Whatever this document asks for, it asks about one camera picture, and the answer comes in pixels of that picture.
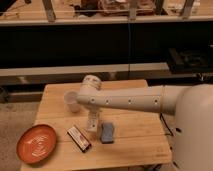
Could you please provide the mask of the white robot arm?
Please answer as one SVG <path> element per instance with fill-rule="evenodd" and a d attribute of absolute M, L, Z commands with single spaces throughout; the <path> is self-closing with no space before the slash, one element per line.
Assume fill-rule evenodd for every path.
<path fill-rule="evenodd" d="M 173 115 L 172 162 L 176 171 L 213 171 L 213 84 L 103 90 L 101 80 L 88 75 L 77 101 L 93 108 Z"/>

